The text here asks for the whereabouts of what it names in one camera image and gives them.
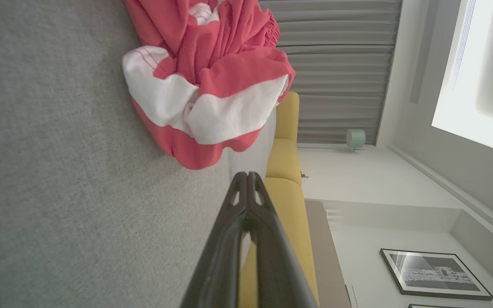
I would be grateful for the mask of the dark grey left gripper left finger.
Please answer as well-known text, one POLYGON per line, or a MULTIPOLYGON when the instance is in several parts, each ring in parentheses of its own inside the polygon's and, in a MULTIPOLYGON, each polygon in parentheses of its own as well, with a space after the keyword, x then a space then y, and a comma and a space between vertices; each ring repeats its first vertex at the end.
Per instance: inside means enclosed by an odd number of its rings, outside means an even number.
POLYGON ((238 306, 241 238, 244 234, 248 174, 232 179, 180 306, 238 306))

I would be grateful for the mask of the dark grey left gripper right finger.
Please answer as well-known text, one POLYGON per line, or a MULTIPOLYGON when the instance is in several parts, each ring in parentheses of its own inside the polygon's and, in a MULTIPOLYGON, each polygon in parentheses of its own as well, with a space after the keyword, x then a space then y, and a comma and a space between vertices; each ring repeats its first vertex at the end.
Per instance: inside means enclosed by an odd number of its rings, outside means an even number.
POLYGON ((249 308, 316 308, 318 290, 304 197, 291 180, 250 173, 260 204, 248 211, 253 242, 246 258, 249 308))

